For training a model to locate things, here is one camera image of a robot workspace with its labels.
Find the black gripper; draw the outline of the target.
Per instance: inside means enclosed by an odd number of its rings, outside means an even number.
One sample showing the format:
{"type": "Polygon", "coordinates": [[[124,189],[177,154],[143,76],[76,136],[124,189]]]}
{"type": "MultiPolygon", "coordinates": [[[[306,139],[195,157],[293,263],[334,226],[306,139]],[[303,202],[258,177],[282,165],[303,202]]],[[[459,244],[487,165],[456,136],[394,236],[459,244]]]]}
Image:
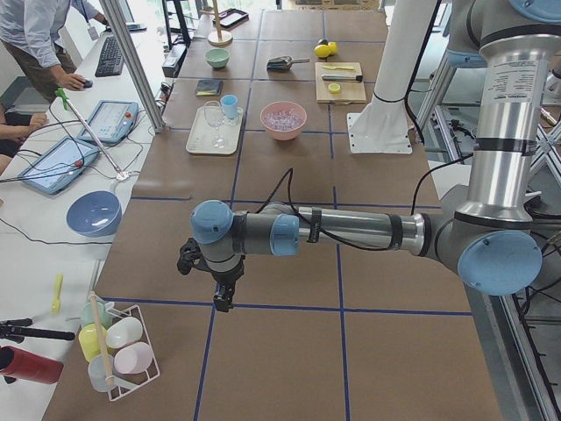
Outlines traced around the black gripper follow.
{"type": "Polygon", "coordinates": [[[216,310],[229,312],[234,308],[235,284],[245,274],[244,258],[240,258],[233,268],[226,271],[212,269],[211,274],[217,282],[217,288],[213,296],[214,306],[216,310]]]}

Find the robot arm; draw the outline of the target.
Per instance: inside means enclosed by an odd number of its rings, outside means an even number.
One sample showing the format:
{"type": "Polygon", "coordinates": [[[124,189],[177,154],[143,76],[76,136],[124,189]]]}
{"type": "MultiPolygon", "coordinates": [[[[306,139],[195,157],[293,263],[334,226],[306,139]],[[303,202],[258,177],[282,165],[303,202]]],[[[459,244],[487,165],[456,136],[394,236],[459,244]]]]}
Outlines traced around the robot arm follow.
{"type": "Polygon", "coordinates": [[[301,239],[328,238],[360,250],[406,250],[442,263],[490,296],[513,294],[538,276],[543,256],[524,202],[536,151],[543,90],[560,48],[557,1],[456,1],[447,57],[486,66],[470,179],[438,214],[327,210],[267,200],[256,212],[217,200],[192,211],[192,237],[177,267],[210,273],[214,305],[228,311],[248,254],[289,256],[301,239]]]}

